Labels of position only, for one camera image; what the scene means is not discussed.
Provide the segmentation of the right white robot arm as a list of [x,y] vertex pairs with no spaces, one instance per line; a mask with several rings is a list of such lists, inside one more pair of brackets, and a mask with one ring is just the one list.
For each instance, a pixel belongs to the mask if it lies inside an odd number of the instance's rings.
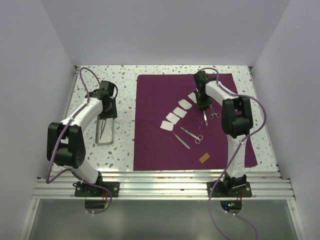
[[219,75],[209,77],[204,70],[193,75],[196,85],[195,98],[198,108],[205,112],[215,100],[221,106],[221,127],[228,143],[228,160],[223,183],[223,192],[235,196],[241,185],[237,180],[245,178],[246,137],[253,128],[253,115],[250,98],[239,95],[219,81]]

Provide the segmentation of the steel scalpel handle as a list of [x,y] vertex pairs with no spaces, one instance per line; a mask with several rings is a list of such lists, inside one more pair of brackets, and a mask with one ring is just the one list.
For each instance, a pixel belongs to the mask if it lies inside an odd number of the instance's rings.
[[184,147],[186,147],[188,150],[191,149],[190,146],[189,146],[186,142],[184,142],[177,134],[173,133],[173,135],[179,140],[179,142],[180,142]]

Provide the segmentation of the steel hemostat clamp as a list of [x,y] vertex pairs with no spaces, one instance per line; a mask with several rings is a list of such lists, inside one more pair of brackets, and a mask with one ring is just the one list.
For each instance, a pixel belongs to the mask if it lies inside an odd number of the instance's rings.
[[215,110],[214,110],[214,108],[213,108],[213,106],[212,105],[210,105],[209,106],[209,108],[210,108],[210,114],[209,114],[209,118],[212,120],[212,119],[214,119],[214,118],[221,118],[221,114],[220,113],[218,113],[218,112],[215,112]]

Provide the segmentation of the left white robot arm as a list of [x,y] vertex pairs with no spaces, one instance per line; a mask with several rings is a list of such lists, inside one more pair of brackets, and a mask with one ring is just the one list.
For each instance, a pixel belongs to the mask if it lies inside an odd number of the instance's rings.
[[100,172],[86,159],[84,133],[93,120],[96,122],[96,144],[113,143],[114,122],[118,117],[116,98],[118,87],[110,81],[102,81],[99,88],[88,92],[84,101],[69,117],[60,122],[52,122],[47,131],[46,156],[49,161],[46,182],[53,165],[70,171],[80,181],[87,183],[86,190],[92,196],[103,193],[104,184]]

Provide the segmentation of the steel surgical scissors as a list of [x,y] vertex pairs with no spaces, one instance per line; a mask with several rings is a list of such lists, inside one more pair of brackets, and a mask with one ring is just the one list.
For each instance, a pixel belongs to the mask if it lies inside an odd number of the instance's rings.
[[202,135],[196,135],[196,134],[193,134],[192,132],[190,132],[189,130],[183,128],[183,127],[179,127],[180,129],[182,129],[185,133],[187,133],[188,135],[190,135],[191,137],[194,138],[194,142],[196,144],[200,144],[201,141],[204,139],[204,137]]

